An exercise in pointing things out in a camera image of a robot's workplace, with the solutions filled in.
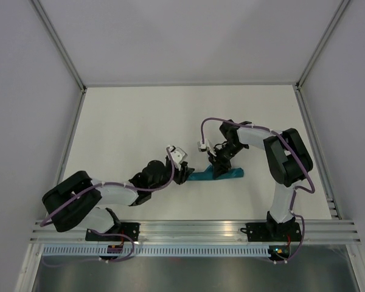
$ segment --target blue towel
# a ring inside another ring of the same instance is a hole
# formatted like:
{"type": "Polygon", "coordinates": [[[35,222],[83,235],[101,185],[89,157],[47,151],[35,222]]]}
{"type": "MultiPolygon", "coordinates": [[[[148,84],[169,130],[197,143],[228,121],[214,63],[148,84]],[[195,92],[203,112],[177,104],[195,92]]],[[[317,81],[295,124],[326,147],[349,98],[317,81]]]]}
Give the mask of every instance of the blue towel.
{"type": "MultiPolygon", "coordinates": [[[[208,166],[207,169],[203,172],[193,172],[189,177],[188,181],[213,181],[212,178],[212,165],[208,166]]],[[[228,179],[228,178],[242,178],[245,175],[245,172],[241,168],[230,169],[229,172],[224,175],[219,176],[218,179],[228,179]]]]}

